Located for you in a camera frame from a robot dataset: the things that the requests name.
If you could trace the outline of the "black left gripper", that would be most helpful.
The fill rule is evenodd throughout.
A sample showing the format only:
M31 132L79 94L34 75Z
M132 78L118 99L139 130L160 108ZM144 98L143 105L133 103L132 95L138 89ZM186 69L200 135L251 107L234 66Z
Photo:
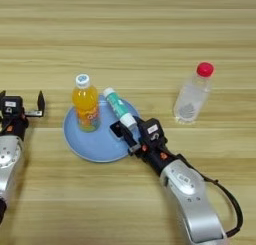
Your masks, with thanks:
M0 93L0 102L5 97L5 94L5 90ZM41 90L38 95L37 106L39 111L28 111L19 116L4 116L1 120L2 130L0 131L0 136L14 135L23 139L29 126L29 118L41 118L44 116L45 100Z

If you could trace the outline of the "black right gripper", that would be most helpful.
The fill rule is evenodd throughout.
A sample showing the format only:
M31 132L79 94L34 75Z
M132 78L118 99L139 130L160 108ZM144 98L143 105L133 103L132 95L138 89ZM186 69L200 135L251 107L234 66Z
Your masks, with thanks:
M129 153L135 154L148 163L160 175L163 169L177 159L166 147L168 142L158 120L143 121L133 116L138 127L139 139L133 138L132 132L123 124L120 125L122 136L129 146Z

